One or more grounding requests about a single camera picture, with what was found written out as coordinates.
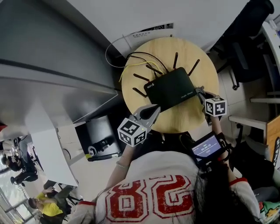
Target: wooden tabletop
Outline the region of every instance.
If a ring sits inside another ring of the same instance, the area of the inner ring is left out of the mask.
[[[150,53],[159,58],[169,71],[173,70],[175,53],[178,52],[176,67],[185,68],[189,73],[195,62],[200,59],[199,64],[193,71],[190,79],[195,87],[204,86],[205,91],[219,94],[219,82],[216,69],[207,54],[193,43],[184,39],[174,37],[163,37],[151,40],[136,51]],[[164,67],[153,57],[145,54],[135,53],[134,56],[142,57],[147,61],[155,62],[163,71]],[[126,65],[143,62],[142,59],[130,57]],[[136,87],[146,94],[144,80],[136,78],[136,73],[150,80],[154,79],[152,70],[144,65],[130,66],[122,75],[122,93],[126,105],[131,113],[139,107],[151,104],[149,98],[144,98],[136,93],[132,88]],[[197,96],[192,97],[162,113],[160,113],[152,129],[161,133],[181,133],[197,128],[204,120],[202,105]]]
[[[269,145],[270,161],[273,159],[275,141],[280,137],[280,115],[267,123],[266,144]]]

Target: digital display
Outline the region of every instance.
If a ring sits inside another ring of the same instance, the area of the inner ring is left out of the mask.
[[[197,156],[207,157],[212,153],[218,151],[221,148],[217,138],[215,136],[211,136],[209,139],[205,140],[204,142],[200,143],[199,145],[192,148],[193,152]]]

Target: black router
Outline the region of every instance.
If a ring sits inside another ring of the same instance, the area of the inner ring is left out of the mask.
[[[154,73],[156,79],[153,81],[134,74],[135,77],[148,82],[144,85],[144,90],[146,91],[147,95],[143,94],[137,88],[133,88],[133,90],[143,97],[148,97],[151,104],[159,104],[161,107],[161,112],[196,95],[195,88],[189,76],[192,74],[200,60],[198,59],[196,61],[189,74],[187,74],[183,67],[176,69],[177,58],[178,53],[175,54],[173,65],[174,70],[168,72],[165,75],[162,75],[162,72],[154,69],[150,65],[146,65],[147,68],[162,75],[161,77],[157,77],[157,75]]]

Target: bracelet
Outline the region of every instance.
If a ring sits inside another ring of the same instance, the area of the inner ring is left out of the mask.
[[[130,166],[123,166],[119,163],[119,161],[116,162],[117,166],[124,168],[124,169],[128,169]]]

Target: white jersey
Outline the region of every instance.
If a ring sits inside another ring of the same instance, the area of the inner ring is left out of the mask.
[[[192,223],[193,190],[198,168],[185,154],[154,151],[134,160],[126,178],[104,191],[97,200],[97,223]],[[259,205],[245,178],[230,183],[259,217]],[[68,224],[79,223],[85,215],[93,217],[94,204],[81,205]]]

